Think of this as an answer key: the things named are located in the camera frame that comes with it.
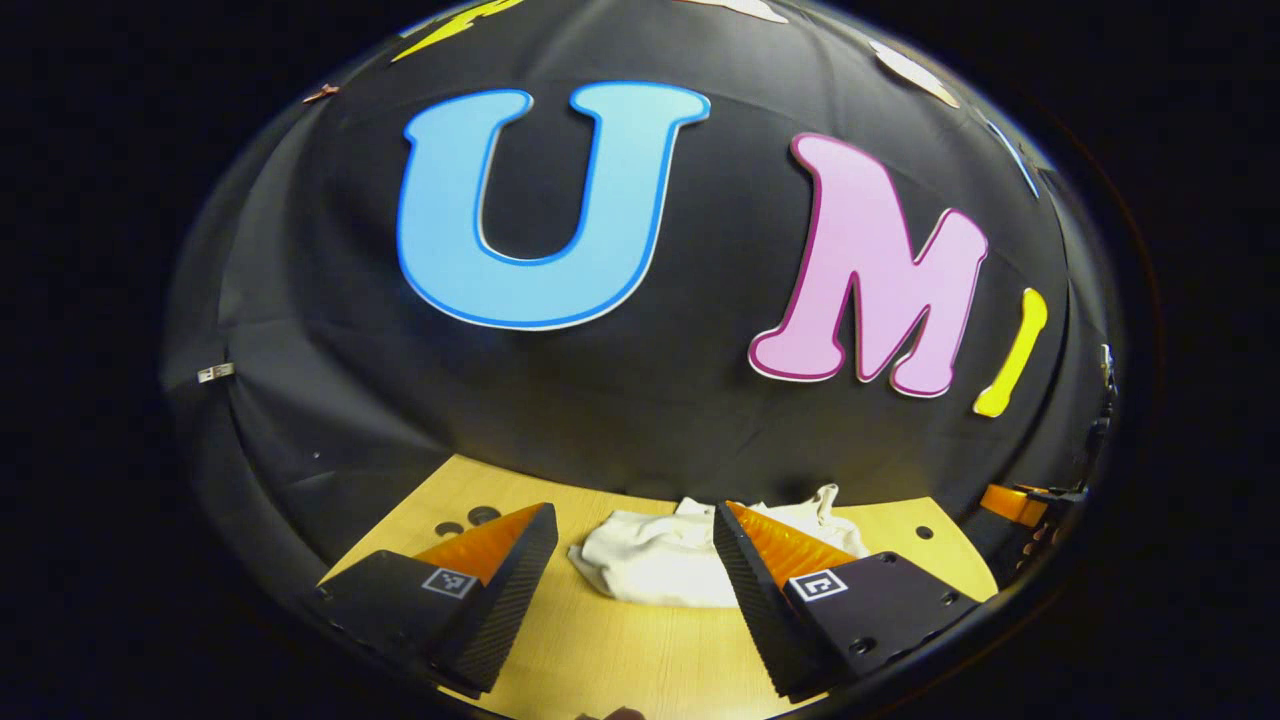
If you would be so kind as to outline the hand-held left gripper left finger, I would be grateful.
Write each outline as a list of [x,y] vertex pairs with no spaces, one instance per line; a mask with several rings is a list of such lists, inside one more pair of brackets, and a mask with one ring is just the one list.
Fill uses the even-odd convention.
[[315,614],[397,671],[476,700],[494,687],[558,542],[535,503],[415,556],[379,550],[320,583]]

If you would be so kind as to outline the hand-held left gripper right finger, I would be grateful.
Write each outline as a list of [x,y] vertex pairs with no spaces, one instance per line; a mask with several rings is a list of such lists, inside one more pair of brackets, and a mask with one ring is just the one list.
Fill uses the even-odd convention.
[[713,542],[774,691],[809,700],[916,653],[978,602],[895,552],[855,559],[741,503]]

